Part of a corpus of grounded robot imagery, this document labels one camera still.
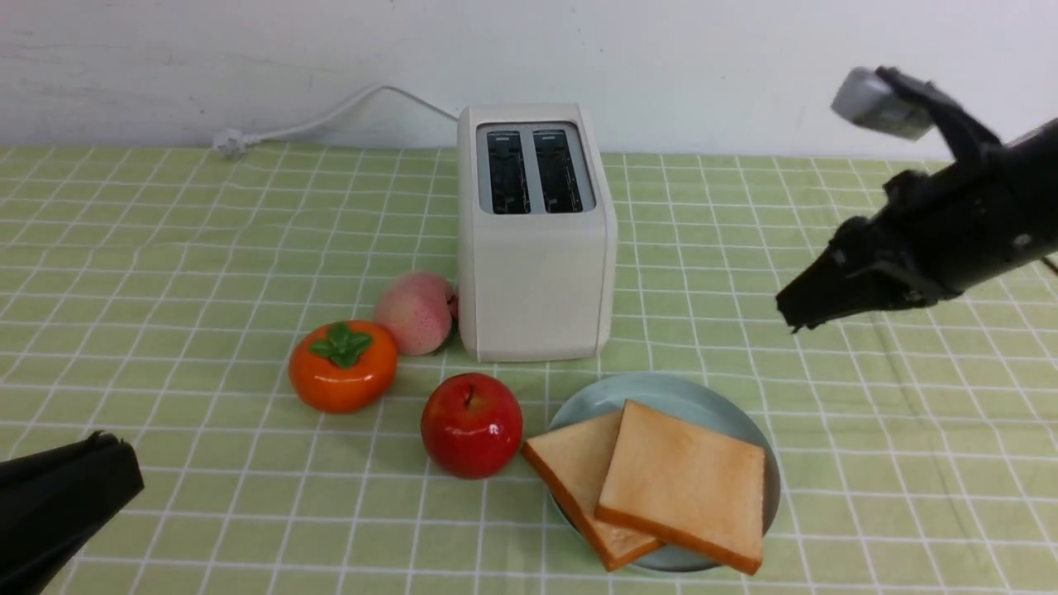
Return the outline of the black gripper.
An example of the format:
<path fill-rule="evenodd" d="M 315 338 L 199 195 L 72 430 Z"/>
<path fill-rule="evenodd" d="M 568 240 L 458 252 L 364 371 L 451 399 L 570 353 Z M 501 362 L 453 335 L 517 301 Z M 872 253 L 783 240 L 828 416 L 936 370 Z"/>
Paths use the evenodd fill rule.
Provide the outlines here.
<path fill-rule="evenodd" d="M 1056 172 L 904 172 L 872 217 L 852 217 L 777 294 L 791 332 L 959 298 L 1056 252 Z"/>

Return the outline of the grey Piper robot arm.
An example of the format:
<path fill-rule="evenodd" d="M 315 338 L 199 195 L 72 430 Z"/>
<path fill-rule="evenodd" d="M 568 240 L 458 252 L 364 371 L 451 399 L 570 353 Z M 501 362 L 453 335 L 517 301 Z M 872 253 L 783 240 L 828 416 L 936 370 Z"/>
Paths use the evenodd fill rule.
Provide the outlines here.
<path fill-rule="evenodd" d="M 881 210 L 835 237 L 824 298 L 840 315 L 926 307 L 1056 252 L 1056 124 L 884 184 Z"/>

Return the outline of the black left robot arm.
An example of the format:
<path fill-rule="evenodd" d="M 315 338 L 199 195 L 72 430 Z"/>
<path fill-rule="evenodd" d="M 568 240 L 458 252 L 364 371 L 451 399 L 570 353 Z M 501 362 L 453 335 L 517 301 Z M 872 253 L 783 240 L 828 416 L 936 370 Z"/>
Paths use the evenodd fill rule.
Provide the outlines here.
<path fill-rule="evenodd" d="M 452 276 L 455 241 L 339 234 L 264 248 L 151 241 L 2 248 L 4 594 L 875 594 L 862 421 L 829 412 L 811 354 L 780 369 L 744 321 L 797 248 L 621 245 L 616 333 L 598 360 L 493 373 L 544 430 L 580 387 L 672 369 L 744 407 L 777 452 L 784 497 L 765 563 L 683 577 L 608 574 L 514 459 L 450 477 L 421 409 L 471 359 L 402 365 L 389 395 L 322 415 L 288 387 L 288 351 L 369 317 L 408 269 Z"/>

